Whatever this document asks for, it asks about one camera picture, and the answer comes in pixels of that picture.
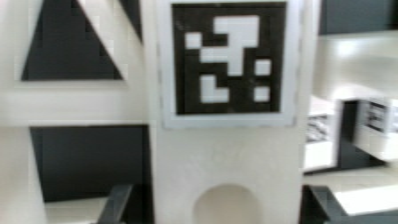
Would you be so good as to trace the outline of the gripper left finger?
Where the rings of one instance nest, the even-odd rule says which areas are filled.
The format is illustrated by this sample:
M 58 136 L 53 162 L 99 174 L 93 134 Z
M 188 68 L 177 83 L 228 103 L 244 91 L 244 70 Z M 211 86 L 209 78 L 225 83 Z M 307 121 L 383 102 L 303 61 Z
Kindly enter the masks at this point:
M 154 224 L 150 188 L 143 184 L 111 187 L 93 224 Z

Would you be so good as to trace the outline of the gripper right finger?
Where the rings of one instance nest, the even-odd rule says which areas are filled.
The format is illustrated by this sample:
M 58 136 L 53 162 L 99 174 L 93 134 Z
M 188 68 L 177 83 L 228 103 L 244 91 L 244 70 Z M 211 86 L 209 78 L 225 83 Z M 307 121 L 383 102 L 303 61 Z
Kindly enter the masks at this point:
M 398 224 L 398 210 L 349 215 L 326 186 L 301 186 L 299 224 Z

